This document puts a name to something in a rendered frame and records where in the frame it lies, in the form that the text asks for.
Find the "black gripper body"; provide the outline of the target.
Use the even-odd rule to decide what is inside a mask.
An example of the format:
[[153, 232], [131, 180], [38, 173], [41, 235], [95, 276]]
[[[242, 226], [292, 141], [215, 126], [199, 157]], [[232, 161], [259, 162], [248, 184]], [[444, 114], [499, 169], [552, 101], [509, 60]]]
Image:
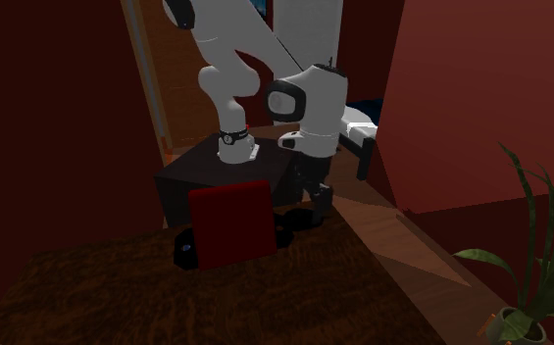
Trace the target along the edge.
[[318, 192], [329, 173], [332, 157], [316, 158], [299, 154], [296, 161], [296, 184], [307, 192]]

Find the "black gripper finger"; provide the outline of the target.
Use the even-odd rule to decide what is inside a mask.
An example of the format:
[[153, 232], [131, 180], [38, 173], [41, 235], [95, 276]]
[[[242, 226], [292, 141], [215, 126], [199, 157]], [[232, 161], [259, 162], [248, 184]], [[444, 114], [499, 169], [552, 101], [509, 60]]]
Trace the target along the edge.
[[319, 224], [323, 220], [324, 213], [332, 207], [333, 189], [320, 183], [318, 189], [311, 194], [311, 199], [314, 203], [312, 224]]

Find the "dark red box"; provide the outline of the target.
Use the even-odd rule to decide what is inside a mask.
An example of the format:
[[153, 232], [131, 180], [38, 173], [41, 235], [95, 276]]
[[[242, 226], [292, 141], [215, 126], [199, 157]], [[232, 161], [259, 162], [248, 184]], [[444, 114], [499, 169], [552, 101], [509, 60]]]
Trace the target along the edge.
[[271, 187], [265, 180], [195, 189], [188, 193], [201, 271], [277, 252]]

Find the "dark robot stand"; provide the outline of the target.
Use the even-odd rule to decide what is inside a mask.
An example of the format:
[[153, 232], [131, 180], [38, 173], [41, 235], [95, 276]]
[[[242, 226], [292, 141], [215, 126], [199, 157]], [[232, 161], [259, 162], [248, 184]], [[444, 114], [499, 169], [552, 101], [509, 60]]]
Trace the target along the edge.
[[266, 180], [274, 206], [302, 200], [294, 183], [295, 152], [280, 148], [274, 139], [258, 138], [255, 160], [229, 165], [218, 157], [218, 139], [217, 134], [209, 136], [154, 175], [169, 227], [190, 222], [187, 195], [194, 189]]

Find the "white door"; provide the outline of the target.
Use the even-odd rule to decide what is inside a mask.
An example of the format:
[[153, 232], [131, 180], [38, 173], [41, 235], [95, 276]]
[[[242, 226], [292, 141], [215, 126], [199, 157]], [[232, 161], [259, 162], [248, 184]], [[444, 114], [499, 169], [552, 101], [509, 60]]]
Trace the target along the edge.
[[277, 125], [307, 131], [335, 128], [348, 79], [336, 66], [343, 0], [274, 0], [273, 30], [280, 67], [271, 66], [266, 108]]

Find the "black rounded object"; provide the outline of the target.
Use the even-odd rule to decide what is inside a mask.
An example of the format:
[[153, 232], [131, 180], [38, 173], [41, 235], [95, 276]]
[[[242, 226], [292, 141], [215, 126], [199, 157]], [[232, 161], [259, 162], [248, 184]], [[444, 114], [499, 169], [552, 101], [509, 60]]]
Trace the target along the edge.
[[324, 217], [315, 218], [310, 209], [294, 208], [273, 220], [245, 225], [208, 225], [199, 231], [192, 227], [175, 238], [173, 261], [185, 271], [201, 271], [274, 255], [294, 241], [294, 233], [319, 227]]

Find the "brown wooden door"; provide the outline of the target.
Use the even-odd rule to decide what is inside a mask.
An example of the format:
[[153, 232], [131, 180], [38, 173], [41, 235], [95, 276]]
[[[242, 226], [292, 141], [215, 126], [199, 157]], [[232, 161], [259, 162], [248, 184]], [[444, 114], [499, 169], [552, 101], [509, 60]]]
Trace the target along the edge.
[[218, 115], [198, 85], [206, 66], [188, 30], [171, 23], [162, 0], [120, 0], [165, 165], [219, 129]]

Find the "green potted plant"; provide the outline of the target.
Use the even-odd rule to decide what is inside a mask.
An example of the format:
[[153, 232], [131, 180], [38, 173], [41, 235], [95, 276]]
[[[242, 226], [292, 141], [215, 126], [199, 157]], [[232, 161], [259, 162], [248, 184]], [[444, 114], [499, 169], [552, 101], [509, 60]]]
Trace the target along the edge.
[[[529, 211], [529, 235], [525, 279], [516, 282], [517, 305], [504, 307], [491, 315], [478, 335], [484, 335], [489, 345], [545, 345], [547, 334], [541, 322], [554, 318], [554, 185], [547, 172], [539, 175], [521, 166], [518, 156], [503, 151], [517, 170]], [[548, 188], [548, 221], [540, 258], [534, 254], [536, 237], [536, 207], [527, 176], [541, 180]]]

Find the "white bed with dark frame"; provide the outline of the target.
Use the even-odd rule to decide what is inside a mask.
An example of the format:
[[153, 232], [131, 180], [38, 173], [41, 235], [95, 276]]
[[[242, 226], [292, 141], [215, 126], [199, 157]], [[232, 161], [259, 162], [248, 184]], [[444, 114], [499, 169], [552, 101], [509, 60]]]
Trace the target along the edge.
[[376, 145], [382, 99], [347, 103], [339, 128], [339, 144], [358, 159], [356, 177], [365, 180]]

